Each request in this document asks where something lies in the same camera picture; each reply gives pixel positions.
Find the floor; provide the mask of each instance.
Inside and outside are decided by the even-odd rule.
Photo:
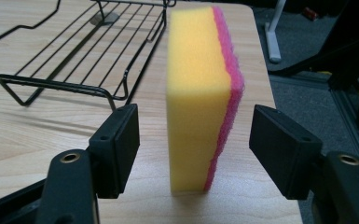
[[[264,24],[272,19],[274,9],[254,7],[253,10],[268,70],[283,69],[318,53],[337,19],[326,16],[310,21],[300,13],[284,12],[276,29],[282,61],[271,63]],[[326,83],[329,75],[302,72],[292,78],[269,77],[277,108],[324,142],[322,154],[339,150],[359,156],[358,131],[338,104],[338,94],[329,90]],[[359,94],[355,91],[342,94],[350,102],[345,106],[356,109]],[[307,201],[298,201],[305,224],[313,223],[312,197],[310,194]]]

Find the wood grain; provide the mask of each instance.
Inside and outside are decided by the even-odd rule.
[[[69,8],[89,3],[76,1]],[[178,2],[175,9],[209,5]],[[246,90],[211,190],[170,193],[165,120],[168,25],[133,99],[139,105],[141,146],[125,193],[117,200],[99,200],[102,223],[301,223],[297,202],[281,196],[248,146],[254,105],[274,106],[253,12],[246,6],[219,6]],[[55,1],[48,0],[0,0],[0,34],[54,7]],[[43,38],[29,43],[29,48],[40,42]],[[58,153],[86,148],[110,112],[105,99],[52,90],[22,107],[0,86],[0,198],[46,177],[49,161]]]

